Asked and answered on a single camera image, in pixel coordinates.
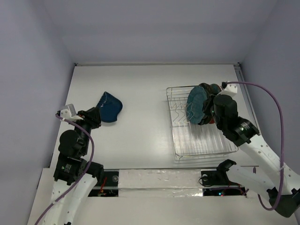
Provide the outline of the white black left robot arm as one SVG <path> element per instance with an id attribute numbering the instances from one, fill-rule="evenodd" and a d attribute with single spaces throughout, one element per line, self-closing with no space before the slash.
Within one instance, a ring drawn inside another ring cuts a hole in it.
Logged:
<path id="1" fill-rule="evenodd" d="M 73 225 L 91 190 L 104 179 L 103 165 L 83 158 L 89 148 L 90 155 L 94 155 L 91 131 L 101 126 L 100 110 L 93 107 L 77 112 L 69 104 L 55 116 L 74 129 L 60 135 L 51 202 L 35 222 L 37 225 Z"/>

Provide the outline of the teal embossed scalloped plate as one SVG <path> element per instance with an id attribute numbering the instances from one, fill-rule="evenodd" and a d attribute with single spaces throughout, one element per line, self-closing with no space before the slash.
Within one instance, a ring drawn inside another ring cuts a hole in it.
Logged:
<path id="1" fill-rule="evenodd" d="M 201 86 L 195 86 L 189 93 L 186 103 L 187 120 L 192 124 L 199 124 L 204 118 L 203 103 L 207 100 L 207 93 Z"/>

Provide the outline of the beige plate with brown rim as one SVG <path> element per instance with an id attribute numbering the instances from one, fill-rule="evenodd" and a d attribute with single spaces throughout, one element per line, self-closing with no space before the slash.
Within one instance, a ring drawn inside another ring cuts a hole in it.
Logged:
<path id="1" fill-rule="evenodd" d="M 208 99 L 208 97 L 210 96 L 211 94 L 211 86 L 207 83 L 201 83 L 199 84 L 200 87 L 202 87 L 204 89 L 204 99 L 203 99 L 203 103 L 202 103 L 202 106 L 203 106 L 203 109 L 205 108 L 206 106 L 206 100 Z M 202 120 L 200 121 L 200 123 L 198 123 L 199 125 L 206 125 L 206 124 L 209 124 L 212 120 L 212 116 L 211 115 L 208 115 L 208 114 L 204 114 Z"/>

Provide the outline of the dark blue teardrop plate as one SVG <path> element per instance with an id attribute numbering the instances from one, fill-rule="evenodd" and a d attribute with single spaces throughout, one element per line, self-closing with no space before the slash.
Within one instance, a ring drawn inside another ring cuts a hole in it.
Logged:
<path id="1" fill-rule="evenodd" d="M 118 119 L 118 115 L 123 108 L 122 102 L 112 94 L 105 91 L 97 103 L 101 120 L 105 123 L 113 123 Z"/>

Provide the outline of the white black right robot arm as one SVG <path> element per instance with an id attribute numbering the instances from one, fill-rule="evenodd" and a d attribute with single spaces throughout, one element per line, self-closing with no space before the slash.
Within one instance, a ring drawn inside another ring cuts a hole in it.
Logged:
<path id="1" fill-rule="evenodd" d="M 232 160 L 216 168 L 219 183 L 234 182 L 266 199 L 270 210 L 289 218 L 300 207 L 300 176 L 266 143 L 258 128 L 238 115 L 237 103 L 229 95 L 211 95 L 203 102 L 203 113 L 211 116 L 225 138 L 250 156 L 266 178 L 244 170 Z"/>

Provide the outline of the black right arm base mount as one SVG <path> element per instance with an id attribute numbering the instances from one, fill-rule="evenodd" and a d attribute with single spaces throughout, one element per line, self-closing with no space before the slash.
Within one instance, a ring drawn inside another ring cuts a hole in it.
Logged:
<path id="1" fill-rule="evenodd" d="M 228 186 L 230 181 L 225 173 L 217 170 L 201 171 L 199 183 L 205 188 L 212 186 Z"/>

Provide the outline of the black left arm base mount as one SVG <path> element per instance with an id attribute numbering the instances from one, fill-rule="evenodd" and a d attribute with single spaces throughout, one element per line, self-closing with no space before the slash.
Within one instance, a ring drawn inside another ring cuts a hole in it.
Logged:
<path id="1" fill-rule="evenodd" d="M 89 193 L 88 197 L 118 197 L 119 170 L 105 170 L 103 180 Z"/>

